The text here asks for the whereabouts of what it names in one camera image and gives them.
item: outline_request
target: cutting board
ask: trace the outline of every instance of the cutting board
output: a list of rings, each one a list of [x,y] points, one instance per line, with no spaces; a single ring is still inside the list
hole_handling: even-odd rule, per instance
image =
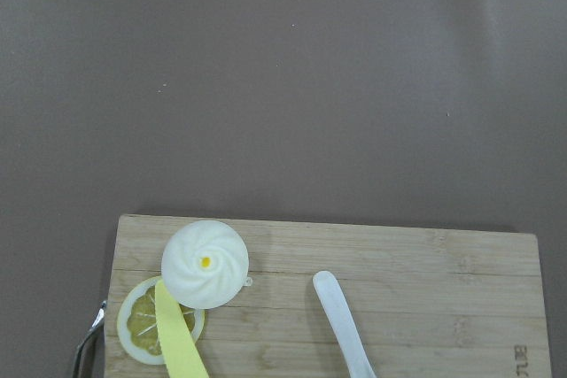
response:
[[[105,377],[167,377],[131,359],[120,303],[160,274],[179,228],[199,220],[120,218],[105,323]],[[198,349],[214,377],[347,377],[312,284],[334,273],[380,378],[550,378],[534,235],[224,220],[245,240],[253,285],[207,312]]]

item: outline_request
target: gray surface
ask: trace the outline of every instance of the gray surface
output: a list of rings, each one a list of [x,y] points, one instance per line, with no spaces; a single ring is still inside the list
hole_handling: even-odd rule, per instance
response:
[[[0,0],[3,375],[70,372],[119,215],[140,212],[533,232],[567,376],[566,18],[565,0]]]

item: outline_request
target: wooden cutting board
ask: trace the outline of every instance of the wooden cutting board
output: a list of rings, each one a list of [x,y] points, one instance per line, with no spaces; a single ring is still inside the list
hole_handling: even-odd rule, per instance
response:
[[[128,292],[160,274],[168,238],[197,218],[120,218],[105,377],[167,377],[121,348]],[[214,377],[347,377],[311,279],[334,273],[380,378],[550,378],[534,235],[223,220],[245,240],[253,285],[207,312],[198,349]]]

